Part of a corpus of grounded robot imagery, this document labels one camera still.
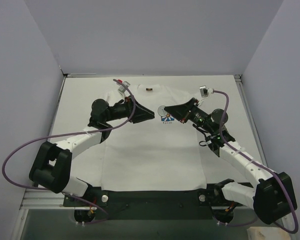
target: logo sticker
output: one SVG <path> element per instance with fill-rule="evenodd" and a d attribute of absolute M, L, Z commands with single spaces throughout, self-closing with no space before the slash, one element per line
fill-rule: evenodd
<path fill-rule="evenodd" d="M 165 123 L 171 123 L 172 121 L 175 120 L 175 118 L 173 116 L 171 116 L 166 110 L 165 110 L 166 106 L 160 106 L 158 108 L 158 114 L 161 117 L 161 122 Z"/>

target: metal frame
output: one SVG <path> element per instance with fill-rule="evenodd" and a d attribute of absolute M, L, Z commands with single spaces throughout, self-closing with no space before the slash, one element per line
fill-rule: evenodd
<path fill-rule="evenodd" d="M 64 78 L 63 78 L 62 86 L 61 86 L 61 89 L 60 89 L 60 92 L 59 92 L 57 106 L 56 106 L 54 117 L 53 117 L 53 120 L 52 120 L 52 123 L 51 123 L 51 126 L 50 126 L 50 130 L 49 130 L 49 134 L 51 134 L 53 126 L 54 126 L 57 111 L 58 111 L 58 108 L 59 108 L 61 95 L 62 95 L 62 92 L 63 92 L 65 81 L 68 77 L 73 78 L 73 77 L 77 77 L 77 76 L 72 76 L 71 74 L 69 74 L 68 76 L 64 76 Z M 86 77 L 92 77 L 92 76 L 83 74 L 80 77 L 86 78 Z M 250 127 L 252 129 L 252 133 L 253 133 L 258 151 L 259 151 L 260 156 L 261 156 L 261 161 L 265 166 L 267 166 L 266 158 L 265 158 L 265 155 L 264 155 L 264 152 L 263 152 L 263 149 L 262 149 L 262 145 L 261 145 L 261 142 L 260 142 L 260 139 L 259 139 L 259 135 L 258 135 L 258 132 L 257 132 L 257 129 L 256 129 L 256 125 L 255 125 L 255 122 L 253 120 L 249 105 L 247 103 L 247 98 L 246 98 L 246 95 L 245 95 L 245 92 L 244 92 L 244 89 L 243 89 L 243 85 L 242 85 L 242 82 L 241 82 L 241 76 L 240 75 L 235 75 L 234 79 L 235 79 L 235 82 L 237 84 L 238 91 L 239 91 L 239 94 L 241 96 L 241 100 L 243 102 L 243 106 L 244 106 L 244 109 L 246 111 L 247 118 L 249 120 Z M 43 210 L 43 209 L 49 209 L 49 210 L 51 210 L 51 209 L 53 209 L 53 210 L 64 210 L 64 209 L 67 209 L 67 210 L 68 209 L 83 210 L 83 209 L 89 209 L 89 207 L 64 207 L 63 203 L 64 203 L 64 195 L 61 194 L 61 193 L 55 194 L 53 192 L 45 191 L 45 190 L 26 189 L 23 200 L 22 200 L 22 203 L 21 203 L 21 206 L 20 206 L 18 218 L 17 218 L 16 224 L 15 224 L 13 232 L 12 232 L 11 239 L 12 240 L 19 240 L 20 239 L 20 237 L 22 235 L 22 232 L 23 232 L 23 229 L 24 229 L 24 226 L 25 226 L 25 221 L 26 221 L 26 218 L 27 218 L 28 211 L 31 210 L 31 209 L 37 209 L 37 210 L 38 209 L 40 209 L 40 210 Z M 224 207 L 213 207 L 213 209 L 222 209 L 222 208 L 224 208 Z M 292 220 L 290 215 L 284 217 L 283 225 L 287 228 L 293 228 L 293 220 Z M 291 237 L 292 237 L 291 239 L 293 239 L 293 240 L 296 239 L 296 236 L 292 235 Z"/>

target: white cloth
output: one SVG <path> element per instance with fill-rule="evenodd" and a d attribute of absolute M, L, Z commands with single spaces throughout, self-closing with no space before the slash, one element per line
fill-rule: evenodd
<path fill-rule="evenodd" d="M 191 123 L 181 124 L 164 115 L 161 107 L 183 104 L 193 95 L 162 85 L 131 85 L 129 89 L 141 105 L 155 113 L 155 119 L 127 123 L 111 132 L 103 143 L 102 189 L 187 191 L 206 188 L 195 128 Z M 121 96 L 111 91 L 103 98 L 113 105 Z M 110 124 L 117 126 L 123 121 Z"/>

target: circular object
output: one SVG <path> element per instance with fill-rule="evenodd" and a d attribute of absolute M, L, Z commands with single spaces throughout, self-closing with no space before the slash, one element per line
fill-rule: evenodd
<path fill-rule="evenodd" d="M 158 114 L 159 114 L 159 116 L 161 116 L 161 117 L 167 116 L 168 112 L 165 110 L 165 107 L 166 106 L 160 106 L 158 108 Z"/>
<path fill-rule="evenodd" d="M 103 203 L 108 202 L 108 199 L 109 199 L 109 197 L 108 197 L 107 195 L 103 195 L 103 196 L 101 197 L 101 201 L 102 201 Z"/>
<path fill-rule="evenodd" d="M 221 118 L 222 118 L 222 114 L 224 113 L 224 110 L 222 109 L 216 109 L 211 113 L 211 120 L 212 122 L 220 125 L 221 123 Z M 223 124 L 225 124 L 228 121 L 228 114 L 225 113 L 225 117 L 223 120 Z"/>
<path fill-rule="evenodd" d="M 200 202 L 205 202 L 205 201 L 206 201 L 206 196 L 203 195 L 203 194 L 201 194 L 201 195 L 199 196 L 199 201 L 200 201 Z"/>

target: screw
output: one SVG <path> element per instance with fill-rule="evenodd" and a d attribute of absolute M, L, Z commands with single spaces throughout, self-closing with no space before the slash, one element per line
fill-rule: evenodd
<path fill-rule="evenodd" d="M 206 201 L 206 196 L 203 195 L 203 194 L 201 194 L 201 195 L 199 196 L 199 201 L 200 201 L 200 202 Z"/>
<path fill-rule="evenodd" d="M 101 201 L 102 201 L 103 203 L 108 202 L 108 199 L 109 199 L 109 197 L 108 197 L 107 195 L 103 195 L 103 196 L 101 197 Z"/>

